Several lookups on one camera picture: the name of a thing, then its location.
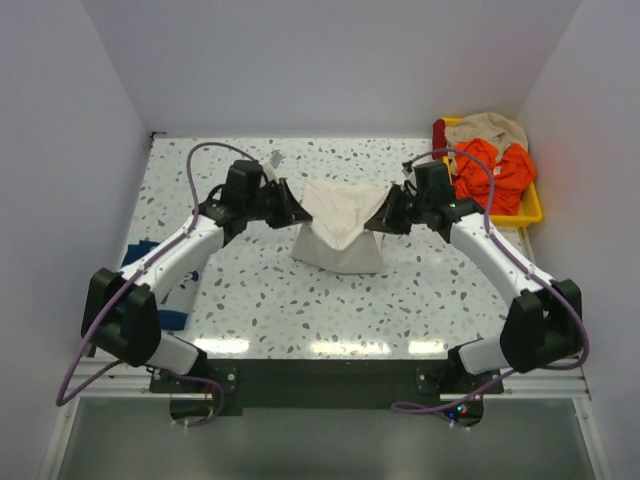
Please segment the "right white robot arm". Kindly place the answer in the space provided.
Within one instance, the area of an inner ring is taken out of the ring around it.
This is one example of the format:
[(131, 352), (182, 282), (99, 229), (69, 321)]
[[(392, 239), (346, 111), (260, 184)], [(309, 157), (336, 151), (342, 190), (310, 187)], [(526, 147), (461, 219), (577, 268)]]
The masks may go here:
[(452, 368), (471, 375), (527, 373), (558, 370), (570, 356), (583, 361), (589, 343), (576, 283), (555, 280), (508, 245), (474, 199), (456, 197), (444, 164), (429, 162), (412, 171), (415, 179), (391, 187), (366, 229), (407, 235), (414, 225), (427, 226), (480, 269), (508, 308), (499, 335), (449, 351)]

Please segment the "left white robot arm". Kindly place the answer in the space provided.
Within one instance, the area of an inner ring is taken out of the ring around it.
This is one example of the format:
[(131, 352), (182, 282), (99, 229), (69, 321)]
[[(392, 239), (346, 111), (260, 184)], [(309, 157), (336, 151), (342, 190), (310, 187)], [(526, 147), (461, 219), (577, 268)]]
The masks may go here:
[(268, 179), (256, 162), (235, 161), (225, 183), (197, 204), (194, 214), (169, 238), (118, 271), (102, 268), (93, 275), (81, 327), (84, 342), (132, 367), (207, 376), (206, 353), (161, 329), (160, 301), (250, 222), (263, 221), (279, 229), (311, 219), (285, 179)]

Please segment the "cream t shirt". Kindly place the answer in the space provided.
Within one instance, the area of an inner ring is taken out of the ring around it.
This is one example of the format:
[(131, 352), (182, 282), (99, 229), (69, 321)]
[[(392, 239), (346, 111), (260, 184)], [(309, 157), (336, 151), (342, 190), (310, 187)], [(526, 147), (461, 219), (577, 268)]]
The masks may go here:
[(306, 183), (301, 205), (312, 221), (303, 224), (291, 257), (338, 274), (377, 274), (383, 270), (382, 235), (365, 228), (389, 189), (374, 184)]

